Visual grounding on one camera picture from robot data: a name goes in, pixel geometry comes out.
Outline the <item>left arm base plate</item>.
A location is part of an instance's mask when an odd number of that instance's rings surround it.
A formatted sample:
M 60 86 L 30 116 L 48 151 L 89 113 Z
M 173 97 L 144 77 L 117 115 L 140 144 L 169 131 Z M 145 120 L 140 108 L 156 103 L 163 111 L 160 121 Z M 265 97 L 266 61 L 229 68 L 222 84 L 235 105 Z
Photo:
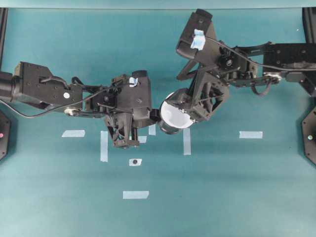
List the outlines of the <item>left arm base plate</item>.
M 0 159 L 3 159 L 8 152 L 11 121 L 1 111 L 0 112 Z

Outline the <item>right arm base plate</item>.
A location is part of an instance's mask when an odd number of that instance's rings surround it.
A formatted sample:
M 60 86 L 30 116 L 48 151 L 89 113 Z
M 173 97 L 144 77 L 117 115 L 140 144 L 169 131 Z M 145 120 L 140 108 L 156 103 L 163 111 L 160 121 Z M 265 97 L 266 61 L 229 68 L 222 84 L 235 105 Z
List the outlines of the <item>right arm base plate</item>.
M 316 108 L 313 108 L 302 121 L 304 153 L 316 164 Z

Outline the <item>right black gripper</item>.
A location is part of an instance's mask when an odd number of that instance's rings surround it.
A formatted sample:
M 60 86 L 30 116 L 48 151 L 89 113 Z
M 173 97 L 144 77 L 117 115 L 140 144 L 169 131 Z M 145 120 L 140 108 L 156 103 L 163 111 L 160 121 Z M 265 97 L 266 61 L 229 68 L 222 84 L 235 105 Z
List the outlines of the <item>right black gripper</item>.
M 209 120 L 229 96 L 229 78 L 243 66 L 233 63 L 203 66 L 189 61 L 177 76 L 178 80 L 192 79 L 189 88 L 181 88 L 167 96 L 164 102 L 180 109 L 185 122 Z

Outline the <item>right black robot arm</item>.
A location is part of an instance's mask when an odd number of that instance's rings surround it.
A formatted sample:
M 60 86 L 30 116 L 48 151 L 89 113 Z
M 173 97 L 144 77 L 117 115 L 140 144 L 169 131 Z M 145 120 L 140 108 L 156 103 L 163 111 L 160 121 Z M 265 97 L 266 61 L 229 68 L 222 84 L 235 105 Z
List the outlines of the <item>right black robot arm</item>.
M 282 79 L 299 83 L 312 97 L 316 95 L 316 45 L 314 43 L 266 43 L 227 48 L 211 43 L 201 51 L 185 49 L 178 54 L 188 63 L 178 80 L 192 79 L 189 88 L 173 92 L 165 100 L 191 122 L 209 120 L 229 96 L 229 86 L 250 87 L 264 96 Z

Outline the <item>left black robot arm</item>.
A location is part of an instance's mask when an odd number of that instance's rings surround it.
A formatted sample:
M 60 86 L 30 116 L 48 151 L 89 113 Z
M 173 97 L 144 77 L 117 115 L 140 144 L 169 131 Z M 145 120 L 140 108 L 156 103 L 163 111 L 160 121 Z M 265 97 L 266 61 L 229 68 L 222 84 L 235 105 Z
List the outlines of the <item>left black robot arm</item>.
M 78 77 L 71 83 L 53 75 L 48 67 L 20 62 L 14 73 L 0 74 L 0 102 L 15 101 L 70 117 L 104 119 L 116 148 L 138 147 L 138 130 L 160 121 L 152 107 L 147 71 L 134 71 L 111 79 L 109 86 L 87 85 Z

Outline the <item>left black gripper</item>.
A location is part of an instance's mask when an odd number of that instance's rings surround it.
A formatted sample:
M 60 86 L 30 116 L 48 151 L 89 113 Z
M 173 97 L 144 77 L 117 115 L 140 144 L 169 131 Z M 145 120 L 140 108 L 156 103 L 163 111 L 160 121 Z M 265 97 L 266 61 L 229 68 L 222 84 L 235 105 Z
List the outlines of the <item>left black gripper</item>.
M 86 85 L 85 92 L 89 96 L 85 100 L 85 112 L 91 116 L 105 119 L 105 125 L 113 138 L 114 147 L 127 149 L 138 147 L 138 129 L 133 128 L 133 112 L 131 96 L 137 85 L 136 78 L 121 75 L 111 80 L 110 86 Z M 160 122 L 160 110 L 152 109 L 150 119 Z

